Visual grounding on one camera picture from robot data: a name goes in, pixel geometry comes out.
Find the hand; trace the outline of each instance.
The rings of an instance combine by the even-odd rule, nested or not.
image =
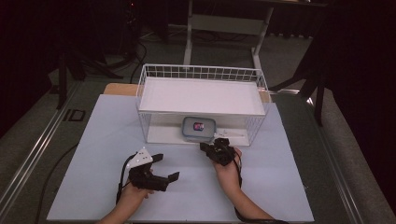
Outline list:
[[[235,161],[239,164],[242,158],[242,152],[235,147]],[[233,206],[245,218],[251,219],[273,219],[268,213],[262,210],[257,204],[249,199],[249,197],[241,190],[239,186],[239,167],[236,167],[234,162],[230,162],[226,166],[213,162],[218,181],[228,199]]]
[[[122,190],[120,200],[114,209],[107,214],[98,224],[106,223],[124,223],[130,218],[143,200],[149,197],[149,194],[154,193],[153,190],[138,189],[132,183],[128,183]]]
[[[234,159],[236,164],[239,164],[239,160],[242,157],[242,152],[237,147],[234,149],[237,154],[235,155]],[[226,166],[222,166],[221,164],[215,162],[213,162],[213,165],[216,170],[219,184],[227,196],[230,196],[230,194],[240,190],[238,175],[239,167],[236,167],[233,161],[231,161]]]

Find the white table surface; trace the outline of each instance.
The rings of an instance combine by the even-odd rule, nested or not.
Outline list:
[[[98,220],[115,205],[125,160],[146,147],[163,153],[153,173],[180,172],[167,191],[150,195],[130,220],[137,222],[238,222],[233,205],[219,188],[209,158],[198,145],[147,144],[135,97],[100,95],[81,137],[48,220]],[[314,221],[276,105],[243,153],[243,191],[277,219]]]

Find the forearm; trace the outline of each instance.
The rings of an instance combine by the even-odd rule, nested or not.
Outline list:
[[[125,202],[123,199],[114,207],[114,209],[103,217],[96,224],[123,224],[137,210],[141,200]]]
[[[234,192],[226,192],[226,195],[243,217],[249,219],[274,219],[251,201],[241,189]]]

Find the black cable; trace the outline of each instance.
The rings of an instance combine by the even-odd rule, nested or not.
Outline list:
[[[131,183],[131,181],[127,181],[124,186],[122,186],[122,188],[125,188],[127,185],[129,185]]]
[[[43,187],[43,189],[41,190],[40,202],[39,202],[39,204],[38,204],[37,213],[36,213],[36,215],[35,215],[35,224],[38,224],[38,221],[39,221],[39,219],[40,219],[41,206],[42,206],[43,201],[44,201],[44,194],[45,194],[45,192],[46,192],[47,185],[48,185],[48,183],[49,183],[49,181],[50,181],[50,177],[51,177],[53,171],[54,171],[55,168],[58,166],[59,162],[61,162],[61,160],[62,160],[69,152],[71,152],[74,148],[76,148],[77,146],[78,146],[78,143],[75,144],[75,145],[73,145],[73,146],[70,147],[69,149],[67,149],[67,151],[62,155],[62,157],[61,157],[59,160],[56,161],[55,165],[54,165],[54,166],[52,167],[52,169],[50,170],[49,175],[47,176],[47,179],[46,179],[46,181],[44,182],[44,187]]]
[[[143,66],[145,64],[144,60],[145,60],[147,52],[148,52],[148,49],[146,48],[146,46],[144,46],[140,41],[137,41],[137,44],[142,46],[142,48],[144,50],[144,53],[143,53],[143,57],[142,58],[140,58],[137,53],[135,55],[136,59],[139,61],[139,63],[137,64],[136,68],[134,69],[134,71],[131,74],[131,78],[129,79],[129,83],[130,84],[132,84],[132,79],[134,78],[134,74],[136,73],[137,68],[139,68],[140,65]]]
[[[119,62],[116,63],[111,63],[111,64],[102,64],[103,67],[109,68],[109,69],[115,69],[115,68],[120,68],[124,65],[127,65],[128,63],[131,63],[134,57],[132,56],[132,53],[125,53],[123,56],[123,59]]]
[[[125,173],[125,168],[126,165],[128,164],[128,161],[130,161],[136,154],[128,157],[128,159],[126,159],[125,163],[122,165],[122,171],[121,171],[121,178],[120,178],[120,183],[119,183],[119,189],[117,190],[117,197],[116,197],[116,204],[119,202],[119,199],[121,197],[121,193],[122,193],[122,189],[127,186],[127,184],[123,185],[123,176]]]
[[[278,219],[256,219],[256,218],[245,218],[243,217],[238,210],[235,208],[236,216],[239,220],[246,223],[257,223],[257,224],[289,224],[289,222],[278,220]]]
[[[211,37],[205,38],[204,36],[199,36],[199,34],[208,34],[211,35]],[[218,32],[213,32],[213,31],[197,31],[194,32],[194,38],[200,39],[205,42],[218,42],[218,41],[224,41],[224,42],[241,42],[248,38],[249,35],[241,35],[241,34],[236,34],[230,38],[225,38],[220,36],[220,33]]]
[[[235,151],[235,149],[233,148],[233,151],[230,150],[230,148],[228,146],[223,146],[220,145],[220,147],[222,147],[229,155],[229,158],[233,158],[233,164],[235,165],[236,168],[236,172],[238,173],[238,181],[239,181],[239,188],[242,187],[242,161],[241,161],[241,157],[239,156],[239,154]],[[235,160],[235,154],[238,156],[239,158],[239,165]]]

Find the dark background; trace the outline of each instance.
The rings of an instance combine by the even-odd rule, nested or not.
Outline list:
[[[136,17],[165,41],[164,25],[186,22],[187,1],[144,3]],[[122,24],[126,22],[122,1],[2,0],[0,4],[0,136],[51,88],[48,73],[58,66],[60,36],[98,61],[104,59],[104,53],[134,48],[133,43],[120,45],[121,37],[128,34]],[[199,4],[198,10],[208,7]],[[349,0],[335,1],[334,5],[320,29],[322,14],[283,7],[274,12],[268,31],[285,38],[315,36],[296,76],[307,69],[326,74],[326,87],[332,90],[395,212],[396,4],[390,0]],[[235,13],[235,7],[229,10],[217,13]],[[255,13],[243,6],[238,10],[260,17],[265,7],[255,7]]]

